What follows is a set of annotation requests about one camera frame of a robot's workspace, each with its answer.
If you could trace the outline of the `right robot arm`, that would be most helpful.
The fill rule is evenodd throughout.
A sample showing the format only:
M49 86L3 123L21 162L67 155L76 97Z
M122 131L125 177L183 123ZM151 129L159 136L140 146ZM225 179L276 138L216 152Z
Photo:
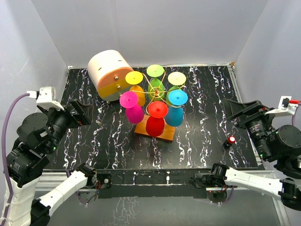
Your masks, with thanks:
M227 165L215 163L209 174L196 173L190 183L196 188L237 186L269 195L293 210L301 209L301 131L294 125L272 127L275 117L295 117L300 100L282 96L277 108L268 108L260 101L239 103L223 99L228 120L239 118L235 126L246 129L263 161L273 162L285 179L264 178L243 173Z

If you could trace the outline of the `light green wine glass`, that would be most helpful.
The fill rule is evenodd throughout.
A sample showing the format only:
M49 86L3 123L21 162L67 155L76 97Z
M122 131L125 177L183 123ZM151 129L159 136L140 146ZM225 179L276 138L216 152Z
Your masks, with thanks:
M149 99L153 99L153 101L162 100L162 98L165 96L165 93L161 93L161 91L165 91L165 88L159 77L165 74L164 68L160 65L150 65L147 68L146 73L152 78L148 85L148 92L151 92L151 94L148 94ZM155 98L154 94L156 88L158 88L159 91L158 98Z

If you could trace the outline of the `orange wine glass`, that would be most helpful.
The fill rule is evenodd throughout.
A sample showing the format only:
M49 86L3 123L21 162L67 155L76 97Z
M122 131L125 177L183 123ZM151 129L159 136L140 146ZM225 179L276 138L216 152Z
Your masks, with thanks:
M126 82L132 87L130 91L134 92L138 96L138 105L144 106L146 102L145 93L139 83L143 80L143 74L138 71L131 71L126 75Z

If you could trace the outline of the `magenta wine glass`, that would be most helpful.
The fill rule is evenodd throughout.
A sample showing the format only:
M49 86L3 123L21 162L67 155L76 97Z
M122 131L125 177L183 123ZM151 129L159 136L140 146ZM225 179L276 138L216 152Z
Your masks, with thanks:
M132 124L138 124L144 118L144 112L138 105L138 100L138 96L132 91L123 93L119 99L120 105L125 108L128 121Z

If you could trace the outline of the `blue wine glass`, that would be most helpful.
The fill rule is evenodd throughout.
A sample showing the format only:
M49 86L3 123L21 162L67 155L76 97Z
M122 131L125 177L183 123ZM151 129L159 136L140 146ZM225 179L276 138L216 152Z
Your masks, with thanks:
M165 116L165 121L169 126L178 127L184 119L184 111L182 106L188 101L188 95L181 89L173 90L168 95L170 106Z

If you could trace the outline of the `red wine glass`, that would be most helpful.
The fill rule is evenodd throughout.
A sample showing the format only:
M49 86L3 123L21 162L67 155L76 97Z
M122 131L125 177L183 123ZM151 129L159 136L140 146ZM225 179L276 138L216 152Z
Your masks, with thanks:
M158 137L164 131L164 117L168 113L168 107L164 102L154 101L148 108L149 118L146 123L146 132L151 137Z

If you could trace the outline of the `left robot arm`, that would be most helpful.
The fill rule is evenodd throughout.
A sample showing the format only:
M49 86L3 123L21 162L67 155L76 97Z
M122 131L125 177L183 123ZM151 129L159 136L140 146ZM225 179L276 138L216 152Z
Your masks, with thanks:
M41 106L39 113L23 120L12 151L3 158L6 193L2 226L46 226L70 196L83 187L96 185L96 170L83 163L52 191L34 197L43 169L49 163L48 155L56 151L68 129L91 124L93 108L73 99L59 110Z

